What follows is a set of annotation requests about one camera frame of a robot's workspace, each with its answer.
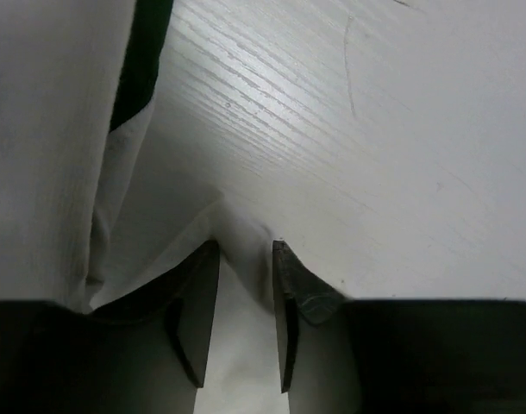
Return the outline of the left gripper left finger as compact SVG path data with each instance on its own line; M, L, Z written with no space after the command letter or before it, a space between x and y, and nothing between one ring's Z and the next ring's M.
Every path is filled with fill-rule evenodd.
M0 413L191 413L203 386L220 249L92 313L0 300Z

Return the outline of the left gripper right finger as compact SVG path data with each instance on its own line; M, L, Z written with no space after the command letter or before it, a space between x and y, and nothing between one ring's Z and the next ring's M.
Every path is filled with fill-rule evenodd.
M293 413L526 413L526 302L349 298L272 245Z

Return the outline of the white red print t-shirt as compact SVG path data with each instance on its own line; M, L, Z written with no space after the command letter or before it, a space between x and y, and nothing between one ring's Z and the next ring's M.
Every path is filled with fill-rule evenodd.
M96 309L175 267L202 242L222 252L206 384L196 413L286 413L272 301L271 230L226 201L124 208Z

